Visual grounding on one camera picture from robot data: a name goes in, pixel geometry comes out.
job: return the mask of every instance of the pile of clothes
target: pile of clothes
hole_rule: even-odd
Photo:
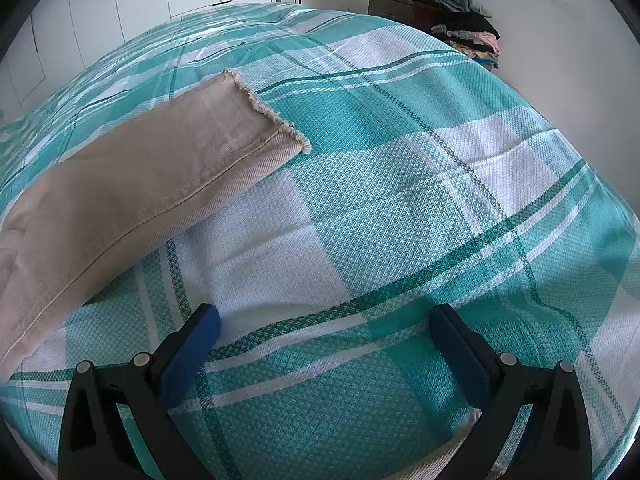
[[[487,70],[498,67],[500,34],[486,18],[491,15],[473,0],[425,0],[448,12],[441,23],[431,28],[431,35],[459,50]]]

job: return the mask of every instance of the teal plaid bedspread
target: teal plaid bedspread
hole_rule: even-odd
[[[448,302],[497,351],[574,362],[606,478],[640,422],[638,220],[522,97],[417,30],[291,4],[161,25],[0,129],[0,210],[227,67],[311,154],[73,314],[0,389],[7,421],[55,463],[75,364],[152,351],[210,301],[221,339],[171,416],[216,478],[384,478],[468,412],[428,337],[428,309]]]

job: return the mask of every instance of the frayed fabric edge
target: frayed fabric edge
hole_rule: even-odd
[[[302,146],[302,153],[305,153],[306,155],[311,152],[311,143],[309,142],[309,139],[307,139],[300,131],[295,129],[293,123],[289,123],[289,121],[284,120],[276,110],[265,103],[261,97],[255,93],[254,89],[244,82],[242,74],[239,73],[238,70],[235,68],[225,68],[223,73],[231,76],[238,88],[248,95],[249,102],[256,112],[270,118],[273,122],[278,124],[279,131],[281,133],[286,134],[292,137],[296,142],[299,142]]]

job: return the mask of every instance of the screw head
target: screw head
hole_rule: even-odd
[[[568,374],[574,371],[574,365],[571,364],[571,361],[567,361],[566,359],[560,361],[560,367]]]
[[[151,356],[146,352],[140,352],[133,358],[133,364],[136,366],[144,366],[151,361]]]
[[[76,370],[78,371],[79,374],[84,374],[85,372],[88,372],[89,368],[91,368],[91,363],[89,361],[80,361],[78,363],[78,366],[76,366]]]
[[[507,366],[513,366],[518,362],[518,359],[510,352],[503,352],[500,354],[500,361]]]

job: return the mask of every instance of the dark wood dresser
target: dark wood dresser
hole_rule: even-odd
[[[418,0],[369,0],[368,14],[430,32],[449,11]]]

